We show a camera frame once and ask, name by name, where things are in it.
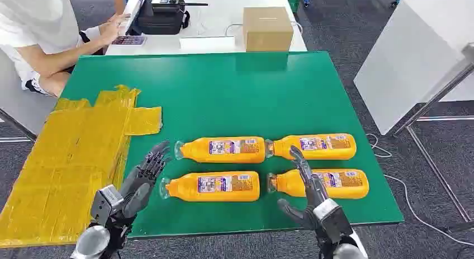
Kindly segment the person's hand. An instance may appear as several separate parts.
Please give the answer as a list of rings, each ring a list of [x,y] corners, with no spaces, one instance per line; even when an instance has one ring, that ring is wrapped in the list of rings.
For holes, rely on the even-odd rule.
[[[110,45],[119,36],[121,24],[129,18],[130,14],[114,14],[107,22],[99,25],[99,43],[102,46]]]

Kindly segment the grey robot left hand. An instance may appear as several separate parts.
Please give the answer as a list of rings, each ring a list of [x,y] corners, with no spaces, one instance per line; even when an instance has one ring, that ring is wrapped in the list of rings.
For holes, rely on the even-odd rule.
[[[122,215],[132,218],[146,208],[154,186],[164,167],[172,159],[170,142],[165,140],[153,146],[143,161],[135,166],[124,179],[120,194],[124,198]]]

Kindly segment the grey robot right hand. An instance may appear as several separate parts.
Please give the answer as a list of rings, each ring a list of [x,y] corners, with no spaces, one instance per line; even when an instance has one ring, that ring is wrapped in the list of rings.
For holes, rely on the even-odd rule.
[[[302,152],[292,145],[289,153],[302,178],[307,206],[304,210],[298,210],[293,208],[286,199],[279,199],[277,205],[283,213],[304,229],[315,230],[319,226],[319,220],[314,214],[314,209],[328,198],[328,194],[318,175],[312,174],[312,170]]]

